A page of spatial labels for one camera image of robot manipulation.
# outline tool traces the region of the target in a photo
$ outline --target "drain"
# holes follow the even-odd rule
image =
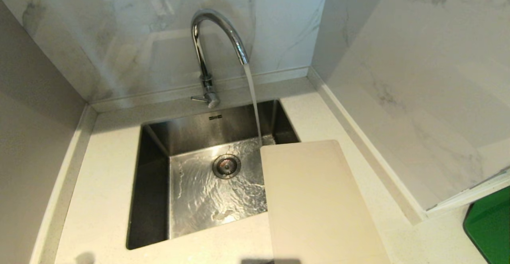
[[[233,154],[220,155],[213,163],[214,175],[221,179],[231,179],[241,170],[241,161]]]

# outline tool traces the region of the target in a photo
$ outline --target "quartz countertop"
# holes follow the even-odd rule
[[[462,229],[467,207],[411,225],[308,79],[256,86],[257,99],[280,99],[302,142],[339,142],[394,264],[486,263]],[[218,109],[250,103],[246,88],[225,91]],[[272,259],[268,213],[126,249],[141,124],[207,111],[188,98],[98,116],[69,205],[57,264],[248,264]]]

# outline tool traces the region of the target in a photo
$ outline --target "sink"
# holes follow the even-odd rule
[[[278,100],[257,108],[263,145],[299,142]],[[142,126],[128,249],[266,211],[252,104]]]

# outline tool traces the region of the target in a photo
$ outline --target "cutting board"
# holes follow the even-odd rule
[[[261,155],[275,264],[390,264],[335,140]]]

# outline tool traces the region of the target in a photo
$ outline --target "gooseneck spout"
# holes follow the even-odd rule
[[[248,55],[246,54],[246,50],[244,49],[243,42],[241,41],[239,34],[232,26],[232,24],[227,20],[227,18],[224,17],[224,15],[221,15],[219,12],[208,8],[198,10],[195,13],[193,19],[191,20],[191,34],[193,36],[193,43],[195,44],[195,51],[198,57],[200,70],[202,71],[200,80],[202,81],[202,86],[204,88],[204,96],[191,97],[191,99],[207,102],[209,108],[213,108],[220,103],[220,100],[216,95],[216,91],[213,85],[213,77],[207,69],[204,53],[200,44],[200,23],[202,23],[204,20],[212,21],[220,28],[222,28],[222,30],[232,42],[233,49],[235,50],[241,65],[248,64]]]

